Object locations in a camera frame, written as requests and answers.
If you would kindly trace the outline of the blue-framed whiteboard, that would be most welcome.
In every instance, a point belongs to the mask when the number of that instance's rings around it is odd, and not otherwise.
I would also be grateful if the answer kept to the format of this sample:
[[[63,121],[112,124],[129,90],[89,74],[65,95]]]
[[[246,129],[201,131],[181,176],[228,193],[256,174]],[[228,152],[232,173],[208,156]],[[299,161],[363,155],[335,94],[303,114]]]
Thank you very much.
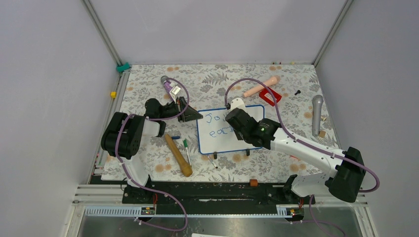
[[[257,147],[238,140],[233,128],[226,121],[226,108],[200,110],[202,119],[196,121],[199,152],[202,155],[254,150]]]

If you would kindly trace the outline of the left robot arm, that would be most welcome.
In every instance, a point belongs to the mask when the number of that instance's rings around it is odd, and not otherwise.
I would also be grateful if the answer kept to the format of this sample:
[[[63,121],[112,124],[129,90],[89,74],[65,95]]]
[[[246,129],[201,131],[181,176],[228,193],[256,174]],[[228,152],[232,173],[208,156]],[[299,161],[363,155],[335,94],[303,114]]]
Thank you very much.
[[[116,157],[123,168],[130,186],[136,186],[134,196],[142,203],[153,198],[153,190],[147,186],[149,174],[141,160],[134,158],[140,150],[142,139],[162,137],[166,129],[166,120],[177,119],[189,122],[202,119],[203,115],[188,105],[181,96],[162,105],[157,99],[145,102],[145,114],[128,115],[116,112],[112,116],[101,138],[101,148],[112,157]]]

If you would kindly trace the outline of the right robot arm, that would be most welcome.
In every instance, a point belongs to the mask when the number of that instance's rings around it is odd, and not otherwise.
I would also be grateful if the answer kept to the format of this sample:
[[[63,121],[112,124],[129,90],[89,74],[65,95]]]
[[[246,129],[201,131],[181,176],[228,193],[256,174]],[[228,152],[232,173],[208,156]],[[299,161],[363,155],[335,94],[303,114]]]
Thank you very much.
[[[366,174],[358,149],[349,147],[345,151],[309,141],[288,132],[279,122],[267,118],[256,121],[239,108],[230,111],[226,121],[238,140],[286,153],[321,171],[309,176],[292,175],[283,190],[287,202],[296,203],[302,197],[327,193],[341,201],[355,202]]]

